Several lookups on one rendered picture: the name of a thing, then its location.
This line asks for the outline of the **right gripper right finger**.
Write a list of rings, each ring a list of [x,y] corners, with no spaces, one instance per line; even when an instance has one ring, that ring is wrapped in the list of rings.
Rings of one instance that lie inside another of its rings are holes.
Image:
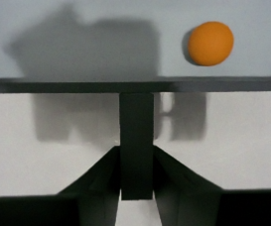
[[[162,226],[271,225],[271,188],[224,189],[153,145]]]

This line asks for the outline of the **grey maze board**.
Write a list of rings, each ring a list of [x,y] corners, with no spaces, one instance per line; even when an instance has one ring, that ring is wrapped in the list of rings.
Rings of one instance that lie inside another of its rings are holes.
[[[119,94],[121,201],[153,200],[154,94],[271,92],[271,0],[0,0],[0,95]]]

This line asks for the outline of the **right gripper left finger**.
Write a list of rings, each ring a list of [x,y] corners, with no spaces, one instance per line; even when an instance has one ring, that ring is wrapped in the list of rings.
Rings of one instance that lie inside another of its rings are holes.
[[[120,146],[56,194],[0,195],[0,226],[115,226]]]

